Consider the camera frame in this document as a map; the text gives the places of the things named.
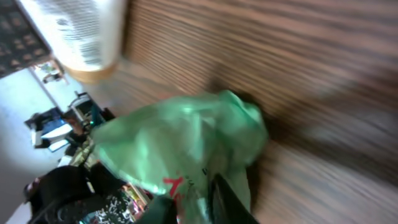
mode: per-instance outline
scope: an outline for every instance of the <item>wooden table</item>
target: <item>wooden table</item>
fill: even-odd
[[[138,0],[127,56],[86,89],[116,115],[232,89],[272,140],[250,170],[261,223],[398,222],[398,3]]]

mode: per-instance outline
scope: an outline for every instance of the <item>plastic bag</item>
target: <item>plastic bag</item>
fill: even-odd
[[[93,139],[96,156],[115,176],[169,194],[182,223],[208,223],[208,183],[217,173],[249,210],[245,168],[267,131],[256,106],[222,91],[145,106],[100,127]]]

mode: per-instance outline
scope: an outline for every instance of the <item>wood grain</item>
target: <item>wood grain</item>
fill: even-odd
[[[134,64],[99,89],[113,110],[248,93],[272,138],[249,171],[261,223],[397,223],[398,2],[136,0],[131,10]]]

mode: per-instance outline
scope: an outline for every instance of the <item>green bag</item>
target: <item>green bag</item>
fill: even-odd
[[[100,127],[93,139],[94,154],[115,176],[169,194],[180,221],[195,224],[209,222],[208,183],[217,173],[249,210],[245,168],[267,131],[256,106],[222,91],[145,106]]]

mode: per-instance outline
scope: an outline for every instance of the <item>green plastic bag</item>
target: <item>green plastic bag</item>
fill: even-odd
[[[222,91],[145,106],[100,127],[93,139],[95,155],[115,176],[169,194],[182,223],[208,223],[208,183],[217,173],[249,210],[245,168],[267,131],[256,106]]]

